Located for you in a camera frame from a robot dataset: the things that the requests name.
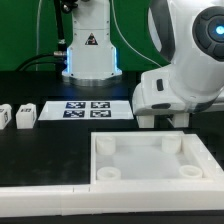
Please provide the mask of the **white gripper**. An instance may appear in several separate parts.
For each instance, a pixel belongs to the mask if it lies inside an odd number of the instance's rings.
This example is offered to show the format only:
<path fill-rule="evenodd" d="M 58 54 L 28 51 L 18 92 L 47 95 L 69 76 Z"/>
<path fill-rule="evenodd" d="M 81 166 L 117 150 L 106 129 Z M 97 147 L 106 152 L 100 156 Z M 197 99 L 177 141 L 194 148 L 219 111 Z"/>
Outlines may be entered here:
<path fill-rule="evenodd" d="M 213 103 L 191 105 L 174 93 L 169 85 L 168 67 L 144 72 L 132 98 L 136 116 L 224 111 L 224 90 Z"/>

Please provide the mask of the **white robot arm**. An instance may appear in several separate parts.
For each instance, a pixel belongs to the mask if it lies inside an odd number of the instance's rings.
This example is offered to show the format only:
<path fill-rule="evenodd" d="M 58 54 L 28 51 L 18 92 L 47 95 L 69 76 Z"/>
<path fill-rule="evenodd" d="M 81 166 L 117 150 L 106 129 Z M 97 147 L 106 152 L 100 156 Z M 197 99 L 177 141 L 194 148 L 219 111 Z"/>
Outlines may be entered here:
<path fill-rule="evenodd" d="M 63 76 L 79 85 L 121 74 L 110 42 L 113 0 L 78 0 Z M 224 0 L 151 0 L 148 29 L 168 62 L 141 75 L 133 94 L 137 116 L 204 111 L 224 95 Z"/>

